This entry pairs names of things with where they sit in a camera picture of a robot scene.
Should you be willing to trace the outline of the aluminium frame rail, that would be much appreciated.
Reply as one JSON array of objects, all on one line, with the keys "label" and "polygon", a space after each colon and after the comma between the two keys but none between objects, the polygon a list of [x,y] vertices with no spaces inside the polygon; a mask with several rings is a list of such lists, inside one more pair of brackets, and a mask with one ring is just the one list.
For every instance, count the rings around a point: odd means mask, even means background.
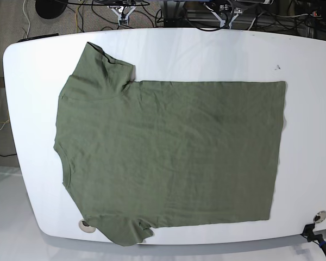
[{"label": "aluminium frame rail", "polygon": [[215,32],[221,29],[294,30],[312,13],[286,15],[271,9],[272,1],[159,1],[163,25]]}]

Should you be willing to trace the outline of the black round stand base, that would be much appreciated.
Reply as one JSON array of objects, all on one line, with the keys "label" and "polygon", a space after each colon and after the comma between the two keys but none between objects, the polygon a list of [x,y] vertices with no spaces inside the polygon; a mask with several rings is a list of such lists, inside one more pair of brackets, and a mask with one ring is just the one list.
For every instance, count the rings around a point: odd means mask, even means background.
[{"label": "black round stand base", "polygon": [[55,19],[65,11],[67,3],[68,0],[36,0],[35,10],[41,18]]}]

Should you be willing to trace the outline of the olive green T-shirt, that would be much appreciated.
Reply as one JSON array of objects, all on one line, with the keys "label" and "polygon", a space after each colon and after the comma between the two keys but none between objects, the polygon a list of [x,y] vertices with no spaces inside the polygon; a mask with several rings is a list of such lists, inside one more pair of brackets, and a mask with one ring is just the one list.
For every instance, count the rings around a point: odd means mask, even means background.
[{"label": "olive green T-shirt", "polygon": [[135,82],[88,42],[58,100],[54,149],[83,219],[131,246],[161,227],[270,217],[285,82]]}]

